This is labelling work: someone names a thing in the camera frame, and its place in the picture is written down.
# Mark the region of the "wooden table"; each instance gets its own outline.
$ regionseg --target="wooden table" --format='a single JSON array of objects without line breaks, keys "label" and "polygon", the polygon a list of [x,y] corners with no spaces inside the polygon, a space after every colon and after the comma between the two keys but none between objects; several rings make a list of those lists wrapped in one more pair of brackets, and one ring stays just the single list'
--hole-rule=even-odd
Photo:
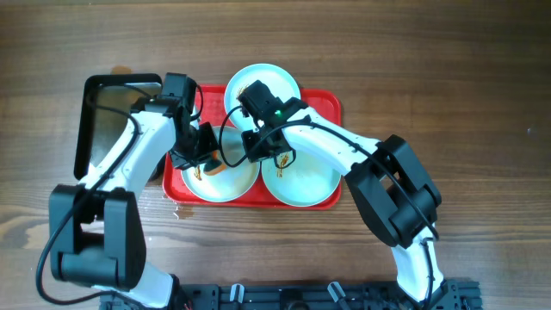
[{"label": "wooden table", "polygon": [[[125,65],[224,84],[259,62],[335,93],[349,130],[411,143],[442,192],[436,252],[446,277],[480,281],[486,309],[551,307],[547,5],[141,2],[8,0],[0,9],[0,309],[54,308],[36,294],[34,272],[48,196],[76,182],[87,77]],[[396,276],[346,186],[326,212],[176,206],[160,182],[139,207],[148,259],[186,283]],[[60,298],[89,292],[49,270],[46,285]],[[83,307],[96,301],[74,308]]]}]

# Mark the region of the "robotic hand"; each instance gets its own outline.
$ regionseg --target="robotic hand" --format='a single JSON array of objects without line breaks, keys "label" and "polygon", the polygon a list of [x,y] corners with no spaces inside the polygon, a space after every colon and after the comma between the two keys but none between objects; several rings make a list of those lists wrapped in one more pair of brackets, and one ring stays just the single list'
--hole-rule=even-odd
[{"label": "robotic hand", "polygon": [[[58,185],[52,192],[51,238],[40,258],[36,278],[39,294],[45,300],[68,305],[103,296],[147,308],[192,307],[177,277],[145,262],[136,201],[156,163],[167,152],[181,169],[213,161],[219,164],[213,157],[219,143],[210,124],[198,126],[191,115],[195,88],[195,81],[189,77],[168,73],[160,96],[140,98],[133,106],[125,132],[97,169],[78,185]],[[348,132],[299,99],[281,102],[259,81],[238,99],[242,102],[240,108],[259,127],[242,135],[245,156],[258,161],[301,150],[339,171],[363,221],[377,238],[391,246],[399,287],[414,307],[435,305],[430,296],[443,283],[432,242],[437,239],[434,222],[441,196],[406,142],[395,135],[380,142]],[[220,152],[226,162],[223,150]],[[381,183],[385,176],[393,181],[388,189]],[[103,234],[82,230],[80,224],[94,220],[104,221]],[[99,288],[101,292],[72,301],[50,297],[41,280],[50,252],[51,270],[57,280]]]}]

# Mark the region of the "red tray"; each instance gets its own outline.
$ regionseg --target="red tray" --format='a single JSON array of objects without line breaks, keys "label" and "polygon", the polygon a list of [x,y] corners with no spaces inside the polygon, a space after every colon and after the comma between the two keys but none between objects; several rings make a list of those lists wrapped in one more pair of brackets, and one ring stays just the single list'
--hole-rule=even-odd
[{"label": "red tray", "polygon": [[[205,107],[201,113],[201,123],[210,121],[213,126],[222,125],[222,121],[226,116],[224,110],[224,92],[225,85],[202,85]],[[300,90],[302,100],[307,102],[311,107],[315,108],[318,113],[325,117],[328,121],[341,125],[341,103],[331,92],[327,90]],[[195,96],[195,105],[201,104],[201,96]],[[214,203],[204,201],[189,191],[188,187],[182,180],[182,174],[179,170],[172,168],[170,156],[166,156],[166,165],[164,166],[163,189],[165,194],[174,202],[192,205],[206,205],[215,207],[253,207],[253,208],[292,208],[304,210],[324,210],[331,208],[337,203],[341,196],[341,185],[333,192],[329,198],[322,201],[320,204],[311,207],[297,208],[289,206],[281,201],[278,201],[266,188],[262,180],[262,176],[258,175],[257,181],[252,185],[251,189],[240,196],[238,199]]]}]

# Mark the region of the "tray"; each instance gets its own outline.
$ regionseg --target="tray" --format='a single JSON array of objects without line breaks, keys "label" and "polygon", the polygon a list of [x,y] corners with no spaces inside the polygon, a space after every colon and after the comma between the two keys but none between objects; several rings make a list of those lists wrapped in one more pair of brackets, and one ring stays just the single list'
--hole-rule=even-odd
[{"label": "tray", "polygon": [[[225,85],[202,85],[204,108],[201,114],[201,123],[210,121],[213,126],[220,126],[226,111],[224,110]],[[327,90],[300,90],[302,100],[316,109],[320,115],[328,121],[341,125],[341,103],[331,92]],[[201,104],[199,93],[195,96],[195,105]],[[244,208],[292,208],[299,210],[324,210],[331,208],[337,203],[342,192],[341,184],[329,198],[320,204],[311,207],[297,208],[278,201],[266,188],[262,176],[258,175],[257,181],[251,189],[236,200],[213,203],[204,201],[189,191],[182,180],[182,173],[172,168],[170,157],[166,157],[163,176],[163,190],[174,202],[187,205],[204,205],[213,207],[244,207]]]}]

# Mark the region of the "plate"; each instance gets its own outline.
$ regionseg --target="plate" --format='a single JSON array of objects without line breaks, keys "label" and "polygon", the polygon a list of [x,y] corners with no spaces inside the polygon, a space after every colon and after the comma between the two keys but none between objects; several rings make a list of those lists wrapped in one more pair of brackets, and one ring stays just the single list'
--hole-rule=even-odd
[{"label": "plate", "polygon": [[[287,71],[277,65],[249,65],[237,72],[226,87],[226,93],[224,94],[226,113],[241,104],[237,99],[239,94],[257,80],[266,84],[272,95],[279,97],[283,102],[291,97],[300,99],[299,85]],[[252,117],[245,118],[240,111],[235,111],[230,116],[230,121],[240,131],[258,130],[252,121]]]},{"label": "plate", "polygon": [[[220,126],[214,127],[213,130],[218,137]],[[245,155],[241,132],[237,128],[224,127],[222,146],[224,155],[230,163],[237,162]],[[215,176],[207,176],[203,172],[204,166],[200,164],[198,168],[192,167],[182,171],[182,179],[189,191],[207,202],[229,202],[239,198],[252,187],[260,172],[260,163],[252,164],[248,160],[235,168],[226,167]]]},{"label": "plate", "polygon": [[[280,166],[293,159],[291,152],[277,157]],[[277,169],[274,160],[262,162],[262,179],[269,192],[280,202],[294,207],[310,207],[327,199],[337,189],[341,175],[323,161],[305,152],[296,152],[288,168]]]}]

